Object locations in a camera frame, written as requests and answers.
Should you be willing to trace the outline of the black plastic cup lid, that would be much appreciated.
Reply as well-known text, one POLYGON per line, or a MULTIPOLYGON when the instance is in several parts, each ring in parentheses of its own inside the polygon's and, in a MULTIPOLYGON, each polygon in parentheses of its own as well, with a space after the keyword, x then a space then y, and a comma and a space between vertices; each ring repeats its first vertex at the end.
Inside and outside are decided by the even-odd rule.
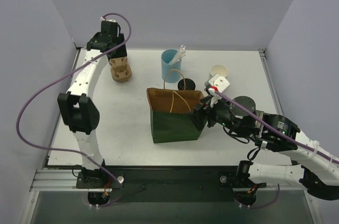
POLYGON ((195 82, 190 78, 181 79, 177 84, 177 89, 180 91, 194 91, 196 88, 195 82))

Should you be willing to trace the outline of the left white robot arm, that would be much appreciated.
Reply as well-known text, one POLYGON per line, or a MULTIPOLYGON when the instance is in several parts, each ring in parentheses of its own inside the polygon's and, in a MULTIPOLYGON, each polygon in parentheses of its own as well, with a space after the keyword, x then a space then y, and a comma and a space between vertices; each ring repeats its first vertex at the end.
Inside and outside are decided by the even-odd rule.
POLYGON ((95 187, 103 187, 109 180, 109 175, 102 170, 102 157, 96 138, 96 128, 99 125, 100 113, 92 101, 93 93, 102 70, 113 58, 112 51, 96 59, 96 56, 108 51, 124 41, 120 25, 115 20, 101 21, 101 30, 87 43, 84 67, 77 74, 74 82, 66 93, 57 97, 61 117, 78 143, 82 156, 82 181, 89 181, 95 187))

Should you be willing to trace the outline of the brown paper bag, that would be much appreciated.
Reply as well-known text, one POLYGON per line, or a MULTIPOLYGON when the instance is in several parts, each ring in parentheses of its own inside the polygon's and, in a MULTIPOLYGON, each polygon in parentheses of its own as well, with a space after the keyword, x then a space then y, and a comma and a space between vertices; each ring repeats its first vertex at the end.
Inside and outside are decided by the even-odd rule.
POLYGON ((203 93, 196 90, 148 88, 150 128, 153 143, 198 140, 206 118, 198 115, 203 93))

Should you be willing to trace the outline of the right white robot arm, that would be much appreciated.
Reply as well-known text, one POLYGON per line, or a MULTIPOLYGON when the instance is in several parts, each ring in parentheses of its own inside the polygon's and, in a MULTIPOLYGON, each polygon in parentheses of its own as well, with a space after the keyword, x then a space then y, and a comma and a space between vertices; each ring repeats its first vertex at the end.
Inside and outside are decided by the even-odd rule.
POLYGON ((259 187, 273 183, 295 186, 322 200, 338 200, 338 158, 321 148, 318 141, 309 139, 288 118, 257 110, 248 96, 233 100, 220 97, 216 103, 212 99, 204 97, 194 107, 195 125, 203 128, 219 124, 235 140, 255 145, 247 159, 239 162, 235 174, 223 180, 231 187, 249 188, 247 193, 235 196, 237 199, 251 198, 259 187), (291 164, 256 163, 261 150, 287 156, 291 164))

